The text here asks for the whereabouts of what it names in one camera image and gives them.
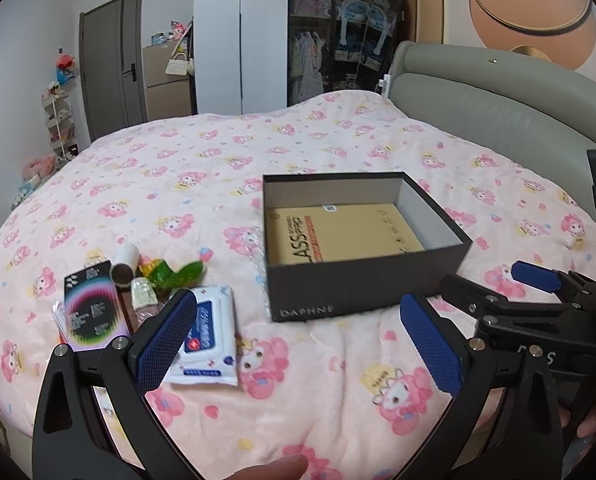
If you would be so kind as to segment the person left hand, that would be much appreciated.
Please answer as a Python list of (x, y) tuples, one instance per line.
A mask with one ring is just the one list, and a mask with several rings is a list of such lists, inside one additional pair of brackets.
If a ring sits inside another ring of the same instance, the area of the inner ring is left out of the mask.
[(236, 471), (225, 480), (300, 480), (307, 468), (309, 461), (304, 455), (288, 455), (268, 464)]

